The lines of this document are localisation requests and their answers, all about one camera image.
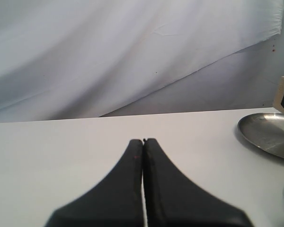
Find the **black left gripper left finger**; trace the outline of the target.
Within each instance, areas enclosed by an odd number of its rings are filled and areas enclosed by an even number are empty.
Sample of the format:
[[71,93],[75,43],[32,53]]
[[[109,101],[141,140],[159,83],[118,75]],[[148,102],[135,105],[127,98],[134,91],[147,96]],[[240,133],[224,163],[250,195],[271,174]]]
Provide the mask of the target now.
[[47,227],[142,227],[141,140],[130,140],[114,168],[95,187],[57,209]]

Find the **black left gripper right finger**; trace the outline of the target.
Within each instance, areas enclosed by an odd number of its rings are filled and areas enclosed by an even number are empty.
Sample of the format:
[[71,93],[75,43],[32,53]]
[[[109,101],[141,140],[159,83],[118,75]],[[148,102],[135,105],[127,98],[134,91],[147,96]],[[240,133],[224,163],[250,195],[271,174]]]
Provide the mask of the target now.
[[150,227],[250,227],[244,211],[188,179],[156,139],[144,140],[143,184]]

